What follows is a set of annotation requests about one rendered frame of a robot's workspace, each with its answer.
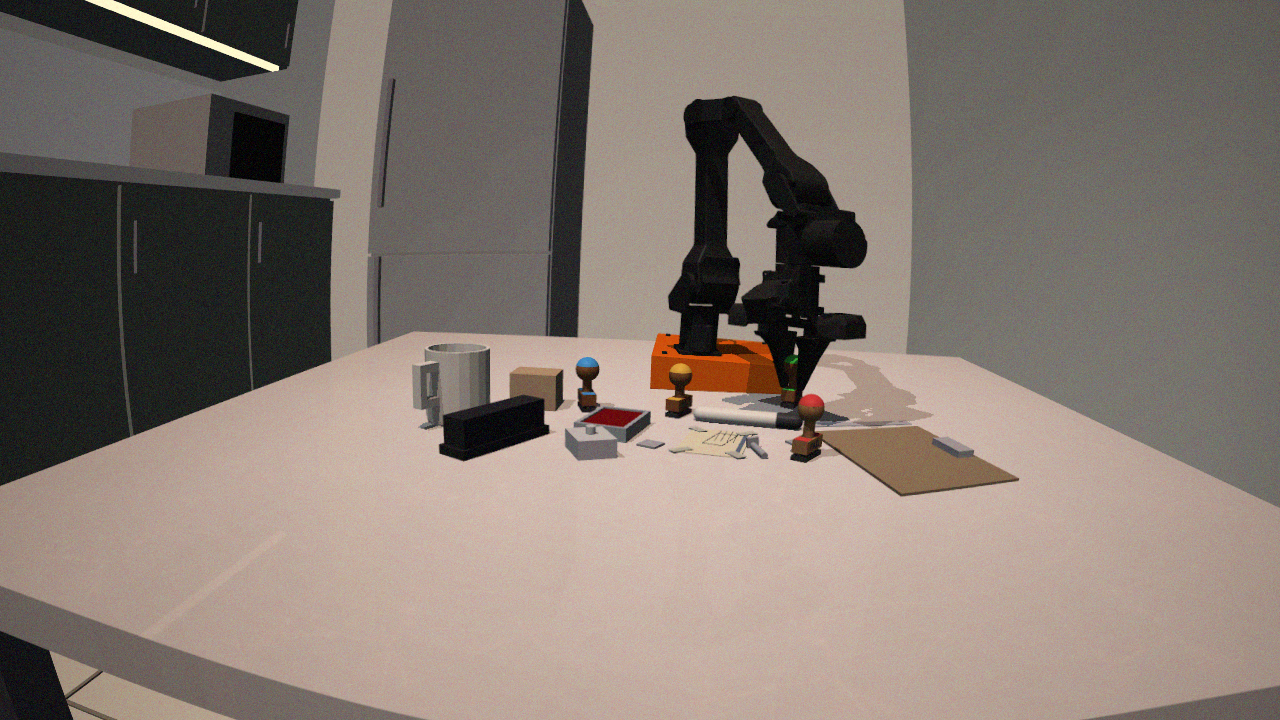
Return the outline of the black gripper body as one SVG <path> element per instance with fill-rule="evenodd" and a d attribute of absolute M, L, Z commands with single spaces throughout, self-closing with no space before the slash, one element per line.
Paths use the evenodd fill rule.
<path fill-rule="evenodd" d="M 824 307 L 819 307 L 819 283 L 826 283 L 826 275 L 819 275 L 820 266 L 788 265 L 782 263 L 774 263 L 774 266 L 776 272 L 772 272 L 774 278 L 785 278 L 785 270 L 794 269 L 795 279 L 803 287 L 805 307 L 788 310 L 780 322 L 749 323 L 742 304 L 733 304 L 730 309 L 730 325 L 746 327 L 748 324 L 758 324 L 756 331 L 769 333 L 788 332 L 788 327 L 797 327 L 804 328 L 803 337 L 818 340 L 867 340 L 867 324 L 861 315 L 846 313 L 824 314 Z M 786 315 L 791 315 L 791 318 Z M 806 319 L 800 319 L 800 316 Z"/>

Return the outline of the brown rubber stamp with yellow ball handle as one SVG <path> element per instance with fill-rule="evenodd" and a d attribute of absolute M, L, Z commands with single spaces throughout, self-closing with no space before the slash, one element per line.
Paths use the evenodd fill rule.
<path fill-rule="evenodd" d="M 689 365 L 678 363 L 669 369 L 669 380 L 675 386 L 675 396 L 666 398 L 666 416 L 680 419 L 692 413 L 692 395 L 685 395 L 685 386 L 692 380 Z"/>

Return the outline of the brown stamp with blue ball handle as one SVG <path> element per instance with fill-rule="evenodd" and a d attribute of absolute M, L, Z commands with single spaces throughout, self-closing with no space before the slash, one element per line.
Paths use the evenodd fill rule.
<path fill-rule="evenodd" d="M 596 395 L 593 391 L 593 380 L 599 374 L 599 364 L 593 357 L 581 357 L 575 366 L 576 375 L 582 380 L 582 388 L 577 388 L 579 407 L 582 413 L 596 410 Z"/>

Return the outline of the grey mug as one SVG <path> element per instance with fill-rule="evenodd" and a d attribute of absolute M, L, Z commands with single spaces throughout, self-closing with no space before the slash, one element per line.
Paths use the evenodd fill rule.
<path fill-rule="evenodd" d="M 425 347 L 425 363 L 412 365 L 413 407 L 443 427 L 449 413 L 490 404 L 490 346 L 442 343 Z"/>

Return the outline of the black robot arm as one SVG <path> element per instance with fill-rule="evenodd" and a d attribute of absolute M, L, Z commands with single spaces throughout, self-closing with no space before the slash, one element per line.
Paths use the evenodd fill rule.
<path fill-rule="evenodd" d="M 668 295 L 669 310 L 681 313 L 675 350 L 721 357 L 716 348 L 719 314 L 730 315 L 741 284 L 739 258 L 727 249 L 728 154 L 739 135 L 764 170 L 762 184 L 771 202 L 783 210 L 765 224 L 777 229 L 774 263 L 858 268 L 868 242 L 855 213 L 838 210 L 826 177 L 795 155 L 756 100 L 696 99 L 686 106 L 684 122 L 696 154 L 695 240 Z M 794 269 L 786 269 L 785 278 L 763 272 L 762 283 L 741 299 L 749 323 L 780 322 L 788 310 L 805 307 Z"/>

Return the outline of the red rubber stamp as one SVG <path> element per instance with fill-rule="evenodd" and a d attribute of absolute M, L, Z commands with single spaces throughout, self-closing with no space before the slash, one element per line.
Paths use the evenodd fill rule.
<path fill-rule="evenodd" d="M 804 420 L 803 434 L 792 439 L 792 461 L 808 462 L 820 455 L 823 436 L 815 432 L 815 425 L 824 409 L 826 406 L 818 395 L 805 395 L 800 398 L 797 415 Z"/>

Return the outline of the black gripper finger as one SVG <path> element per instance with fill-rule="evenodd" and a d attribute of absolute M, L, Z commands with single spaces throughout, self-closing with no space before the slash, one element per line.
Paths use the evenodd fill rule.
<path fill-rule="evenodd" d="M 812 372 L 815 370 L 820 356 L 826 352 L 829 343 L 836 340 L 796 336 L 794 341 L 797 346 L 797 391 L 803 391 L 810 380 Z"/>
<path fill-rule="evenodd" d="M 794 337 L 797 336 L 797 331 L 788 332 L 760 332 L 754 331 L 756 336 L 765 341 L 771 348 L 771 354 L 774 363 L 774 370 L 780 380 L 780 386 L 785 388 L 788 386 L 788 375 L 785 373 L 785 357 L 794 355 L 795 341 Z"/>

